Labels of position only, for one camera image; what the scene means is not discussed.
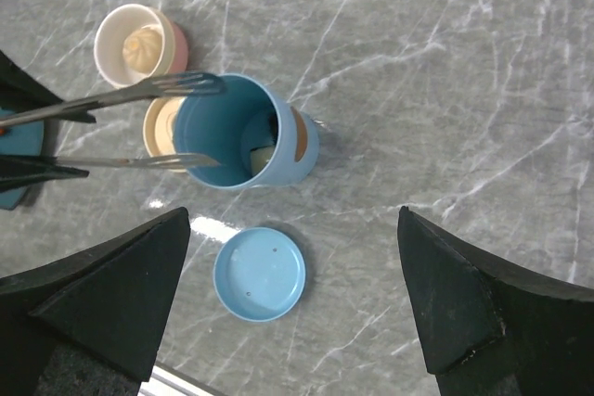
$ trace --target metal tongs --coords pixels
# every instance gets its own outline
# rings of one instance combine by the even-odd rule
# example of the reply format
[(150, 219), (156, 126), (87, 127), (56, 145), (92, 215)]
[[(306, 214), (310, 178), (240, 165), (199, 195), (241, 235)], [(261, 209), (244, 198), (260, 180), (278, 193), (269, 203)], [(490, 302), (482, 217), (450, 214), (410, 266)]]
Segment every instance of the metal tongs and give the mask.
[(216, 167), (220, 163), (202, 153), (178, 153), (151, 158), (83, 158), (42, 157), (57, 165), (73, 167), (124, 167), (129, 169), (190, 169), (192, 167)]
[(27, 122), (61, 118), (73, 113), (87, 112), (105, 107), (117, 106), (140, 99), (174, 96), (210, 96), (225, 91), (225, 82), (220, 77), (201, 71), (165, 74), (146, 78), (129, 87), (109, 93), (93, 95), (56, 105), (23, 111), (15, 115), (0, 117), (0, 127), (25, 124)]

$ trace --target gray marble countertop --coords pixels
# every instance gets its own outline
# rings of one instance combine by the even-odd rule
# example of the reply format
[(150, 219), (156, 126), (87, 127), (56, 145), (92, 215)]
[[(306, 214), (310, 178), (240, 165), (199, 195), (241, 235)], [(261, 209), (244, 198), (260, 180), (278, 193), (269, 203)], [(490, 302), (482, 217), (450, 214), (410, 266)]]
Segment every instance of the gray marble countertop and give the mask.
[[(325, 123), (301, 184), (241, 193), (170, 172), (95, 169), (3, 212), (0, 275), (112, 238), (178, 206), (193, 235), (159, 359), (235, 395), (438, 394), (396, 244), (410, 205), (540, 273), (594, 287), (594, 0), (2, 0), (0, 45), (66, 98), (107, 91), (93, 63), (116, 6), (156, 6), (190, 67), (250, 74)], [(63, 124), (59, 153), (145, 153), (147, 105)], [(311, 283), (251, 325), (211, 270), (239, 229), (281, 224)]]

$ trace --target pink outer cup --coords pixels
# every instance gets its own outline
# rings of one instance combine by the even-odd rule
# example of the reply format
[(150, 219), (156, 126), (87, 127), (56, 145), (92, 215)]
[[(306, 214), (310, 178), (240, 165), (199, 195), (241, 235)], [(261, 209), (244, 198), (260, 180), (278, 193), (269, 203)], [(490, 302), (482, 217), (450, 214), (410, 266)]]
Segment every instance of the pink outer cup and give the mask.
[(175, 51), (174, 51), (174, 60), (171, 64), (170, 69), (167, 71), (168, 73), (179, 73), (181, 71), (186, 71), (187, 68), (187, 40), (184, 33), (181, 29), (177, 26), (175, 22), (169, 20), (171, 23), (171, 28), (174, 29), (174, 37), (175, 37)]

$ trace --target pink cup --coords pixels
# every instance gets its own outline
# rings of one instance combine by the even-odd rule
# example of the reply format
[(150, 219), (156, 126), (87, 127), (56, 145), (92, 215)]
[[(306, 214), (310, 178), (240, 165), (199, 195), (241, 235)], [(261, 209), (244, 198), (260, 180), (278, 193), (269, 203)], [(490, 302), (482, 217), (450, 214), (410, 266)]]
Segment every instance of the pink cup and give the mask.
[[(150, 73), (130, 69), (122, 56), (124, 40), (140, 28), (151, 28), (162, 38), (159, 60)], [(138, 83), (149, 76), (184, 71), (187, 53), (186, 37), (180, 28), (159, 10), (139, 4), (120, 6), (103, 19), (93, 51), (99, 73), (116, 88)]]

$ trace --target cup rim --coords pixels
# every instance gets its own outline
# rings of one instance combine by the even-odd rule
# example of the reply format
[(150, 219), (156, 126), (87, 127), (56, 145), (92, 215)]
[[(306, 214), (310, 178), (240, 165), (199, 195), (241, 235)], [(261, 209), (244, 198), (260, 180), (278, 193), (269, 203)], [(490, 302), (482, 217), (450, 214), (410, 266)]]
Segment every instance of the cup rim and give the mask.
[[(219, 75), (221, 78), (225, 79), (225, 77), (230, 77), (230, 76), (237, 76), (240, 78), (243, 78), (247, 81), (251, 81), (252, 83), (255, 83), (258, 87), (260, 87), (268, 96), (268, 99), (270, 100), (270, 103), (272, 104), (272, 106), (275, 109), (275, 112), (277, 114), (277, 121), (278, 121), (278, 138), (277, 138), (277, 147), (275, 147), (275, 151), (272, 154), (272, 157), (270, 158), (270, 161), (265, 165), (265, 167), (258, 172), (257, 175), (253, 176), (252, 178), (250, 178), (247, 181), (244, 181), (243, 183), (238, 183), (236, 185), (213, 185), (211, 183), (207, 183), (206, 181), (203, 181), (201, 178), (199, 178), (198, 176), (196, 176), (194, 174), (194, 172), (192, 171), (192, 169), (187, 169), (187, 173), (194, 178), (195, 180), (197, 180), (198, 182), (202, 183), (203, 185), (207, 185), (208, 187), (213, 187), (216, 189), (224, 189), (224, 190), (239, 190), (239, 189), (244, 189), (244, 188), (248, 188), (248, 187), (259, 187), (259, 186), (265, 186), (265, 185), (252, 185), (253, 183), (256, 182), (256, 180), (258, 180), (269, 168), (270, 165), (272, 164), (272, 161), (277, 158), (279, 156), (278, 154), (278, 144), (281, 140), (281, 137), (283, 135), (283, 126), (282, 126), (282, 121), (281, 119), (278, 118), (279, 113), (278, 113), (278, 106), (275, 103), (275, 101), (272, 100), (272, 97), (274, 96), (272, 91), (269, 90), (268, 88), (266, 88), (262, 83), (260, 83), (259, 81), (255, 80), (253, 77), (248, 76), (246, 74), (242, 74), (242, 73), (235, 73), (235, 72), (230, 72), (230, 73), (223, 73)], [(184, 109), (184, 107), (191, 107), (191, 102), (192, 101), (183, 101), (179, 110), (177, 111), (178, 114), (180, 114), (182, 112), (182, 110)], [(177, 151), (177, 147), (175, 146), (175, 141), (177, 140), (177, 126), (174, 126), (174, 147), (175, 147), (175, 151)]]
[[(154, 19), (154, 22), (155, 22), (154, 25), (159, 27), (159, 30), (161, 31), (161, 35), (162, 35), (162, 40), (163, 40), (161, 53), (159, 54), (159, 60), (157, 61), (157, 64), (155, 65), (155, 67), (151, 73), (149, 73), (149, 74), (139, 73), (142, 76), (142, 79), (146, 79), (149, 76), (152, 76), (155, 74), (155, 71), (157, 71), (157, 69), (159, 69), (163, 63), (163, 58), (166, 53), (166, 48), (169, 48), (171, 45), (174, 45), (173, 29), (171, 28), (171, 24), (166, 23), (167, 18), (162, 13), (157, 14), (157, 12), (156, 12), (157, 10), (155, 8), (133, 3), (133, 4), (124, 4), (124, 5), (121, 5), (121, 6), (118, 6), (114, 9), (112, 9), (112, 11), (110, 13), (108, 13), (108, 15), (101, 21), (101, 23), (99, 24), (99, 27), (97, 28), (97, 32), (95, 33), (95, 39), (93, 42), (93, 58), (95, 60), (95, 66), (97, 67), (97, 70), (99, 71), (99, 74), (101, 75), (101, 77), (115, 88), (127, 87), (130, 85), (133, 85), (134, 83), (119, 83), (119, 82), (115, 81), (114, 79), (112, 79), (105, 72), (105, 70), (103, 69), (104, 64), (103, 64), (103, 62), (101, 62), (100, 56), (98, 54), (99, 47), (98, 47), (97, 41), (99, 40), (101, 33), (104, 32), (106, 26), (110, 23), (111, 20), (113, 20), (113, 18), (117, 17), (117, 15), (120, 15), (124, 11), (129, 10), (131, 8), (142, 9), (145, 12), (147, 12), (150, 16), (152, 16), (152, 18)], [(170, 52), (170, 53), (172, 53), (172, 55), (171, 55), (170, 61), (169, 61), (169, 68), (171, 68), (171, 65), (173, 64), (173, 59), (174, 59), (173, 52)]]

